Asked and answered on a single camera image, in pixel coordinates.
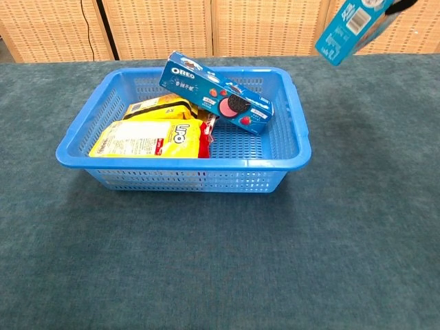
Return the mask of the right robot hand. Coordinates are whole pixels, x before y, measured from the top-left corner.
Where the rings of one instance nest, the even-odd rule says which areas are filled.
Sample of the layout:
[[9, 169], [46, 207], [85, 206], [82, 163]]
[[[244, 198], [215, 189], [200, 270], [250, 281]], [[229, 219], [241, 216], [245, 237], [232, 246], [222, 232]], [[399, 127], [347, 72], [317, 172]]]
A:
[[389, 8], [386, 9], [385, 15], [390, 16], [396, 13], [400, 13], [415, 5], [416, 2], [418, 2], [418, 0], [400, 0], [394, 2]]

